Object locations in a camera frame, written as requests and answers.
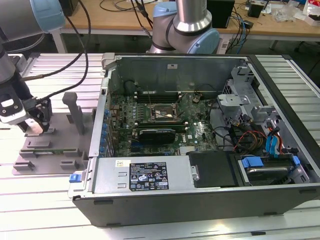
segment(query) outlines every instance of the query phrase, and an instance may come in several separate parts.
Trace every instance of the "red wire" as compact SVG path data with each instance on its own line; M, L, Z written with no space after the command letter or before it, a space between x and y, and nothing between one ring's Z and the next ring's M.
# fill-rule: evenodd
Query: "red wire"
M246 131L244 134L242 134L242 136L240 137L238 143L240 143L241 139L243 139L247 133L253 134L253 132L254 132L254 133L259 133L259 134L261 134L262 136L266 137L262 132L259 132L259 131Z
M283 154L283 152L282 152L282 144L283 144L282 137L279 135L279 133L276 133L276 137L279 138L279 153Z

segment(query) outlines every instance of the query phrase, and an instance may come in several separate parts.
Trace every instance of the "motherboard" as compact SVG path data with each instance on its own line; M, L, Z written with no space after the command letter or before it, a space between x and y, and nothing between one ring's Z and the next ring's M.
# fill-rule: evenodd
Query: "motherboard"
M166 97L112 94L109 109L114 157L179 156L216 150L208 121L209 103L198 93Z

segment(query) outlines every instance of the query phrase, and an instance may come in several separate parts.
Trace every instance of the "gray parts holder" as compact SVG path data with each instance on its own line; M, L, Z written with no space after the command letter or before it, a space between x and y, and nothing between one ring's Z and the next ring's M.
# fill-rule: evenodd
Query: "gray parts holder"
M87 168L94 116L82 113L74 92L66 92L62 101L71 114L54 113L47 132L25 134L13 175L71 174Z

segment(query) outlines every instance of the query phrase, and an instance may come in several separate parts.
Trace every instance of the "wooden table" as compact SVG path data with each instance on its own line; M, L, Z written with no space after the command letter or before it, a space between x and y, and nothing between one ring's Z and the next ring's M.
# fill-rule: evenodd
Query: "wooden table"
M92 25L93 34L102 35L145 35L141 29L134 12L110 12L100 8L101 0L82 0L86 6ZM320 41L320 27L310 26L306 22L296 19L295 22L276 22L270 14L261 14L259 18L248 17L247 11L243 10L244 6L239 7L244 0L236 0L236 10L244 20L253 22L254 25L248 36L249 39L256 40L276 40L276 41ZM106 9L117 10L112 0L106 0L102 6ZM132 7L131 3L122 2L119 6L123 8ZM152 18L155 4L147 4L146 10ZM142 24L151 31L151 28L140 13L139 17ZM70 18L81 34L88 33L88 21L85 12L80 5L77 6L73 16ZM218 52L226 52L230 39L238 32L238 24L232 19L227 28L219 28L221 41ZM63 34L73 34L74 30L69 24L65 28L56 30L52 33L59 53L66 53L66 46L61 36Z

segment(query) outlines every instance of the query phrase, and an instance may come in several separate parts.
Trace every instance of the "warning label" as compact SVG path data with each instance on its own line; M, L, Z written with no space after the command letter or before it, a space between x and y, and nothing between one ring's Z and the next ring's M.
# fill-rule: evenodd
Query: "warning label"
M131 163L129 188L131 191L168 190L166 163Z

